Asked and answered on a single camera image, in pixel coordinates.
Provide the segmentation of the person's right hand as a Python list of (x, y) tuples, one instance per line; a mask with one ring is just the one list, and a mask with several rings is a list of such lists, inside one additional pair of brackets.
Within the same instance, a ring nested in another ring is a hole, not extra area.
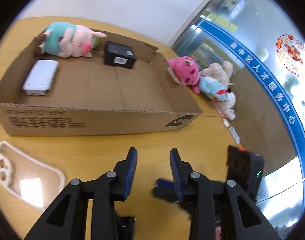
[(215, 228), (215, 239), (221, 240), (221, 227), (220, 226), (217, 226)]

